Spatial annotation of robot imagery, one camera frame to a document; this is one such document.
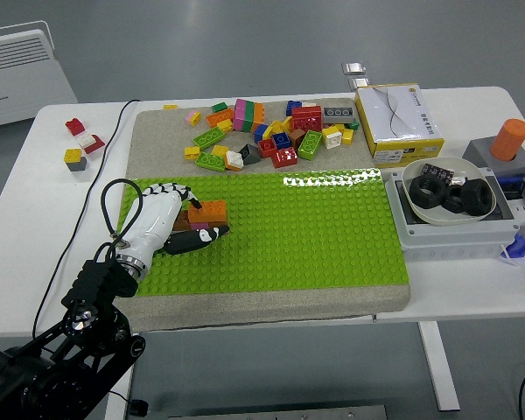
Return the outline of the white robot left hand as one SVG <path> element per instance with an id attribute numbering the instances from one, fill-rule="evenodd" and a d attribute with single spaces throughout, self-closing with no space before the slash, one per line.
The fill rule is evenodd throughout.
<path id="1" fill-rule="evenodd" d="M 220 225 L 175 233 L 173 227 L 186 200 L 193 207 L 202 208 L 188 186 L 168 183 L 147 187 L 132 203 L 132 212 L 137 210 L 138 205 L 143 207 L 137 220 L 123 235 L 129 246 L 118 250 L 116 259 L 147 273 L 156 251 L 164 249 L 174 256 L 203 249 L 229 231 L 227 225 Z"/>

